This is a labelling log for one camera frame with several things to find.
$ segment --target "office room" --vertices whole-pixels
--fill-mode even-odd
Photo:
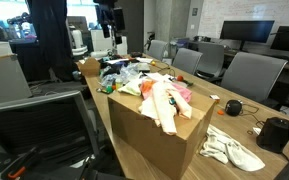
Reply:
[[[289,179],[289,0],[0,0],[0,179]]]

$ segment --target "pink fabric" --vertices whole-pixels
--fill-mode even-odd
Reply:
[[[181,94],[181,96],[184,98],[186,102],[190,102],[192,97],[192,91],[175,83],[172,83],[172,85],[178,90],[178,92]]]

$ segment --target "wooden table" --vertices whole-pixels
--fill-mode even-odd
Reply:
[[[156,66],[158,67],[165,66],[165,64],[162,64],[159,61],[156,62]],[[221,98],[220,103],[216,105],[214,109],[211,124],[239,141],[242,145],[262,159],[266,165],[259,171],[245,172],[238,169],[230,162],[227,164],[222,164],[213,158],[201,156],[198,152],[196,152],[196,155],[193,157],[192,162],[188,166],[182,179],[273,179],[276,177],[287,164],[287,161],[281,155],[259,148],[256,144],[255,133],[253,135],[249,135],[247,133],[248,130],[252,130],[253,127],[256,127],[256,120],[252,116],[230,117],[228,115],[218,115],[217,111],[219,109],[223,109],[228,100],[239,99],[245,104],[260,108],[255,114],[259,120],[265,121],[267,118],[274,116],[285,119],[289,119],[289,117],[233,92],[199,79],[193,75],[185,73],[179,69],[173,67],[172,69],[175,70],[176,75],[183,75],[185,79],[194,82],[194,85],[189,88],[190,90],[205,96],[216,94]],[[152,66],[151,70],[152,72],[156,72],[158,68]],[[98,77],[86,77],[86,81],[93,95],[105,128],[112,141],[125,176],[127,178],[138,180],[169,179],[169,177],[147,161],[140,153],[125,143],[117,135],[112,133],[107,95],[96,92],[96,88],[99,87]],[[284,153],[289,157],[289,143],[286,145]]]

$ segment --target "black speaker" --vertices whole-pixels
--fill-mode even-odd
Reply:
[[[289,121],[278,117],[266,120],[256,143],[263,149],[275,153],[282,153],[289,141]]]
[[[231,116],[238,116],[242,110],[242,103],[238,100],[229,100],[226,103],[225,112]]]

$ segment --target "cardboard box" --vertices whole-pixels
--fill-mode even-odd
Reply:
[[[95,58],[88,58],[85,63],[78,62],[77,66],[83,76],[98,76],[100,63]]]
[[[175,117],[177,135],[142,116],[138,107],[143,99],[115,92],[108,97],[113,133],[121,137],[171,179],[180,179],[205,138],[214,109],[214,100],[192,93],[192,119]]]

